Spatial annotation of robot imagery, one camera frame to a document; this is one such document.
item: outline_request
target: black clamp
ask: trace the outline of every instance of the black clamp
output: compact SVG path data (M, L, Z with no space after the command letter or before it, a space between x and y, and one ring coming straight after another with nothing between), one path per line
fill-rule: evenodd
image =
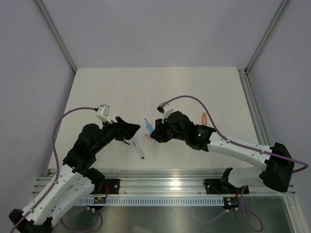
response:
M68 165L73 170L85 175L87 170L96 161L95 155L108 145L113 139L117 141L130 140L139 125L126 123L121 117L116 117L117 122L105 122L100 129L97 124L87 124L83 127L73 148L67 153L63 165Z
M165 143L171 139L185 141L186 145L194 150L208 152L207 145L210 143L209 138L213 132L215 132L214 128L194 125L186 115L176 111L163 122L162 119L155 120L155 130L150 137L159 143Z
M243 187L236 188L228 182L228 177L232 168L227 168L220 179L205 179L204 186L206 194L237 194L241 193ZM248 186L243 194L249 194Z
M16 225L19 220L23 217L23 211L19 209L14 209L9 218L14 225ZM21 233L52 233L52 217L47 218L42 225L34 225L34 221L27 219L22 220L18 225L17 230Z
M270 147L270 149L274 154L292 158L286 147L281 143L276 142L274 147ZM274 156L270 156L269 160L265 160L264 163L267 165L267 168L259 175L259 178L270 189L282 193L287 192L294 163Z
M108 186L109 194L119 194L120 179L106 179L105 175L93 167L87 170L85 177L95 185L91 194L106 194L105 186Z

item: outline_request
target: gray wall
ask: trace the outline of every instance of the gray wall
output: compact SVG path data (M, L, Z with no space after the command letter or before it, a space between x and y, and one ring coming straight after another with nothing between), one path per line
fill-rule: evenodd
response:
M43 0L79 68L245 67L281 0Z
M0 1L0 219L30 200L74 74L32 0Z
M293 0L250 73L273 141L311 164L311 1ZM305 216L311 214L311 168L293 175Z

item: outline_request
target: white wall panel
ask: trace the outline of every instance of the white wall panel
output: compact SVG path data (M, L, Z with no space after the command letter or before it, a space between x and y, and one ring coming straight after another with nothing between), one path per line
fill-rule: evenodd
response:
M293 158L311 164L311 1L291 1L251 71L273 141ZM306 218L310 218L311 168L293 175Z
M30 200L74 74L32 0L0 1L0 219Z
M246 67L280 0L44 0L82 67Z
M163 115L156 107L173 97L192 95L206 104L221 132L233 138L258 143L239 74L235 67L144 67L144 68L82 68L72 85L66 111L78 106L110 105L109 117L122 117L138 124L135 134L145 159L134 145L113 140L97 153L93 167L111 171L155 172L194 171L227 167L248 167L248 163L224 154L191 149L184 142L171 140L157 143L147 139L145 118L155 126ZM186 114L195 124L201 124L204 109L191 99L172 103L175 111ZM82 128L101 121L93 111L81 111L62 121L56 146L60 160L77 140ZM49 168L55 169L52 158Z

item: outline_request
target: metal floor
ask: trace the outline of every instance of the metal floor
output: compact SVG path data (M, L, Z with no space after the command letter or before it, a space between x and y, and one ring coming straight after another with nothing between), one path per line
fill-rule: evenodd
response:
M264 233L293 233L288 212L282 197L245 197L245 207L254 211L263 221ZM68 226L83 231L89 228L96 215L90 211L75 214L81 206L73 207L64 217ZM230 212L211 224L202 221L214 219L223 212L214 206L107 206L100 210L103 225L99 233L253 233L243 213ZM254 227L260 225L250 217ZM55 233L69 233L60 223Z

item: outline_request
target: white tabletop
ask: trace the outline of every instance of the white tabletop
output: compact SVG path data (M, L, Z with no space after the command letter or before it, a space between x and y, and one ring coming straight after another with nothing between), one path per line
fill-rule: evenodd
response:
M235 67L148 67L148 68L80 68L70 92L66 111L77 107L110 105L109 117L120 116L139 124L136 140L145 155L141 160L134 145L112 141L97 154L93 167L116 170L196 170L247 167L249 164L226 155L196 151L185 142L171 140L157 143L147 139L144 119L153 124L162 114L156 109L166 100L179 95L193 95L209 109L224 134L257 143L241 81ZM201 124L203 108L191 99L171 103L175 110ZM63 120L56 149L62 161L88 123L101 122L95 112L81 110ZM56 168L52 156L49 168Z

